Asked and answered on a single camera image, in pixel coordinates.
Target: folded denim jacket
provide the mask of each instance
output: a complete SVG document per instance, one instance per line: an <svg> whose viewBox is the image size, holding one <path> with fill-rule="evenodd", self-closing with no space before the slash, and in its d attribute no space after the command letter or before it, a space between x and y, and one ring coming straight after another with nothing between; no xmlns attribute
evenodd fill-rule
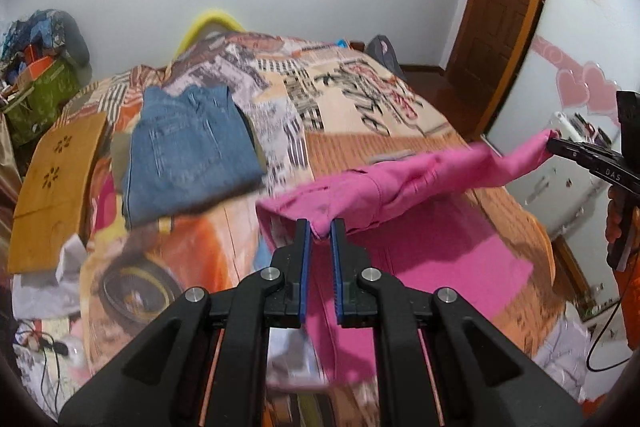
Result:
<svg viewBox="0 0 640 427"><path fill-rule="evenodd" d="M143 95L122 181L128 229L204 210L254 187L264 172L228 87L191 86L178 97Z"/></svg>

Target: bedspread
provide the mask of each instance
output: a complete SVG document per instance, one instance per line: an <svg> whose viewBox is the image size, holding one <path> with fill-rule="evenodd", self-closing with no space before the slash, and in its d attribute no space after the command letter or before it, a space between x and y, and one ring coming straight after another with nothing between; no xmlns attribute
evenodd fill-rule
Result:
<svg viewBox="0 0 640 427"><path fill-rule="evenodd" d="M264 152L263 186L204 214L162 218L129 233L111 172L110 138L133 129L144 89L160 86L176 95L191 84L230 87ZM464 144L439 112L372 58L323 42L260 34L215 36L167 68L139 66L91 84L69 102L56 126L99 111L107 113L107 140L92 176L86 224L90 256L80 280L92 372L184 289L227 289L268 263L270 252L255 214L258 198L360 166L376 154ZM527 285L494 317L494 324L533 356L564 305L552 291L554 264L546 233L504 188L472 190L466 197L516 257L533 263ZM300 425L302 417L306 425L323 426L378 421L374 381L303 391L304 378L291 378L295 368L271 369L287 376L267 390L265 425Z"/></svg>

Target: brown cardboard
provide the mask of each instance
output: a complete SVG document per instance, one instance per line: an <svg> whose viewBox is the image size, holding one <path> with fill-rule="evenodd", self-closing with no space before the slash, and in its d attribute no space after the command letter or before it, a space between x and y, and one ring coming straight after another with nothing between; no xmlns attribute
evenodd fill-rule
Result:
<svg viewBox="0 0 640 427"><path fill-rule="evenodd" d="M38 143L15 207L9 273L54 269L62 245L80 234L105 123L106 113L79 118Z"/></svg>

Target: black cable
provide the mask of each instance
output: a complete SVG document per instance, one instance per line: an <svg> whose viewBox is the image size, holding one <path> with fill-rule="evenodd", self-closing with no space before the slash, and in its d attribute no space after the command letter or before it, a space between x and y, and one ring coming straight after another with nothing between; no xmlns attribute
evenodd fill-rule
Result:
<svg viewBox="0 0 640 427"><path fill-rule="evenodd" d="M12 320L12 318L9 317L8 315L6 315L4 312L0 311L0 315L2 317L4 317L6 320L8 320L9 322ZM58 372L58 383L56 384L56 394L54 396L54 402L53 402L54 407L53 407L53 409L51 408L51 406L47 402L46 397L44 396L44 375L45 375L46 370L47 370L47 351L45 349L45 346L41 345L40 341L38 341L38 345L40 345L40 347L42 348L42 354L44 355L44 368L42 369L42 378L40 379L40 394L42 395L42 400L44 401L44 404L57 417L57 416L60 415L60 411L58 410L58 395L60 394L60 378L62 377L62 375L60 374L60 359L58 358L58 352L54 349L54 344L56 343L56 341L54 340L52 334L47 333L46 331L38 331L38 330L36 330L27 321L24 321L22 319L13 319L13 320L18 322L19 324L24 324L25 326L27 326L31 330L31 333L33 333L36 336L39 335L41 338L42 337L49 337L50 338L50 348L51 348L51 350L53 351L53 354L56 357L56 370Z"/></svg>
<svg viewBox="0 0 640 427"><path fill-rule="evenodd" d="M620 296L620 300L618 301L618 304L616 304L615 308L613 309L613 312L612 312L611 316L609 317L609 320L607 320L606 324L602 328L602 331L598 334L598 338L593 343L593 346L591 346L591 349L589 350L589 354L587 355L587 369L589 369L589 371L591 371L592 373L602 373L604 371L608 371L609 369L613 369L614 367L618 367L619 365L622 365L623 363L627 363L629 360L631 360L631 357L628 357L627 359L622 360L621 362L615 363L613 365L609 365L609 367L601 367L601 368L598 368L598 369L594 369L593 367L591 367L591 355L593 354L593 351L595 350L596 346L600 342L600 339L604 335L604 332L607 331L607 328L609 328L609 325L611 324L611 321L613 320L613 317L615 317L616 313L618 313L618 310L620 309L620 306L622 306L622 300L625 298L626 291L629 289L629 286L631 286L631 283L634 280L634 277L636 275L636 267L638 265L638 258L640 257L640 255L638 255L638 251L640 251L640 248L636 248L635 250L633 250L631 252L631 255L635 255L636 256L636 260L634 261L634 267L631 270L631 274L629 276L629 280L626 282L625 290L622 292L622 295Z"/></svg>

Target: gray cloth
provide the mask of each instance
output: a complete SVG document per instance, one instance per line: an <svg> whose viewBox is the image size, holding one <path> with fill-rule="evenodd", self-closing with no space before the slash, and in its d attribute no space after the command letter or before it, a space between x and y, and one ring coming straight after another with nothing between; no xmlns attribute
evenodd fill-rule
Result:
<svg viewBox="0 0 640 427"><path fill-rule="evenodd" d="M14 275L14 317L56 319L79 312L80 267L87 256L78 234L74 234L60 251L58 269Z"/></svg>
<svg viewBox="0 0 640 427"><path fill-rule="evenodd" d="M129 147L131 135L126 132L115 132L111 137L111 173L113 186L118 194L122 194L122 179L129 167Z"/></svg>
<svg viewBox="0 0 640 427"><path fill-rule="evenodd" d="M89 63L89 48L78 28L76 20L67 12L61 11L62 24L65 29L65 49L62 56L76 69Z"/></svg>
<svg viewBox="0 0 640 427"><path fill-rule="evenodd" d="M377 60L395 76L406 81L404 71L402 71L402 69L400 68L400 64L398 64L396 51L391 45L391 41L389 41L389 39L385 35L376 35L375 37L373 37L373 39L371 39L371 42L367 44L364 52L369 55L369 57Z"/></svg>

